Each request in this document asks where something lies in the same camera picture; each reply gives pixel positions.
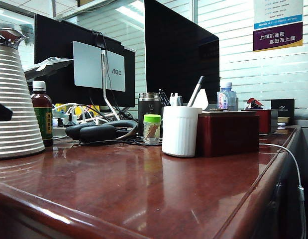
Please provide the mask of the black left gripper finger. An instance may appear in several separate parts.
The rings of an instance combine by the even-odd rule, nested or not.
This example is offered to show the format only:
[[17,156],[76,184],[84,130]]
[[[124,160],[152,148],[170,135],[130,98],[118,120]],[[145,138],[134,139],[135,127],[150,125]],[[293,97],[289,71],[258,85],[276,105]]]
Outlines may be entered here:
[[10,121],[12,111],[0,103],[0,121]]

